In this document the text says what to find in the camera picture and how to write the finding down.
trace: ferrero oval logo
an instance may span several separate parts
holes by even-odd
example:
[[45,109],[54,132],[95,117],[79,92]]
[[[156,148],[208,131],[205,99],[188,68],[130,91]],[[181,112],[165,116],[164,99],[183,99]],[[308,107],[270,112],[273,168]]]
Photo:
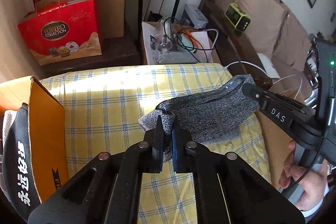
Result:
[[62,21],[53,21],[44,25],[41,30],[41,34],[45,39],[58,40],[69,32],[69,26]]

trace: firework illustration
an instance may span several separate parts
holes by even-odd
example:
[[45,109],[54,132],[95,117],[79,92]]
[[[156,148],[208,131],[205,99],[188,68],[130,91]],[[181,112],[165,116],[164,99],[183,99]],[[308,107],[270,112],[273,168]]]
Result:
[[84,29],[88,22],[90,22],[91,13],[85,12],[81,9],[76,15],[69,18],[74,25]]

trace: human hand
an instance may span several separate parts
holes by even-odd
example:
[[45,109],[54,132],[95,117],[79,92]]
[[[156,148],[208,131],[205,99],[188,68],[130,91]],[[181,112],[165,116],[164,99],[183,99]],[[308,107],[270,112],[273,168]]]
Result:
[[[295,149],[295,141],[292,140],[288,147],[292,150]],[[307,168],[300,167],[294,164],[294,151],[292,151],[283,163],[283,171],[280,176],[279,185],[282,188],[287,188],[290,184],[291,177],[297,181]],[[315,173],[309,171],[303,180],[299,184],[303,187],[305,192],[301,199],[295,204],[295,206],[301,211],[308,211],[314,208],[324,197],[324,191],[327,184],[328,175],[328,162],[323,161],[320,170]]]

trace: wooden sofa armrest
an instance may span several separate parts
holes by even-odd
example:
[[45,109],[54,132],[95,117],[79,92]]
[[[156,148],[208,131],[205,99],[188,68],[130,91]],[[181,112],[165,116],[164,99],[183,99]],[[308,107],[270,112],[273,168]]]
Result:
[[[218,25],[218,23],[220,24],[220,26],[217,26],[217,28],[221,29],[231,40],[232,45],[238,54],[238,60],[236,61],[250,62],[265,70],[256,50],[254,49],[248,37],[244,33],[235,30],[230,25],[229,21],[224,15],[224,12],[215,3],[206,0],[205,5],[211,14],[216,18],[216,25]],[[226,66],[231,63],[232,60],[228,60],[228,62],[226,62],[226,60],[221,59],[221,62],[223,66]],[[266,89],[269,89],[272,86],[272,79],[265,75],[261,70],[251,65],[239,63],[231,65],[228,69],[232,75],[236,75],[239,74],[239,72],[237,73],[239,67],[244,68],[245,74],[251,74],[257,85]]]

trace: gray handle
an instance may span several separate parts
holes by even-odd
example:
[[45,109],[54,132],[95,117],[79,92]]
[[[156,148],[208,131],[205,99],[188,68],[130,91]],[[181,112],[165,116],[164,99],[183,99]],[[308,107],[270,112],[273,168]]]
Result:
[[[323,159],[319,157],[316,162],[317,163],[314,164],[312,168],[314,172],[318,172],[320,170]],[[294,163],[300,166],[303,165],[303,167],[306,167],[306,168],[309,167],[311,164],[311,162],[310,163],[308,162],[308,159],[305,159],[305,148],[303,148],[302,146],[298,144],[296,144],[296,147],[295,147]],[[297,185],[294,188],[291,187],[291,185],[293,185],[294,183],[295,183],[295,180],[291,178],[289,187],[287,187],[286,189],[282,189],[282,188],[280,189],[280,193],[282,194],[282,196],[287,198],[290,201],[290,203],[292,203],[293,205],[295,205],[300,200],[303,193],[305,192],[305,190],[303,190],[303,187],[301,185]]]

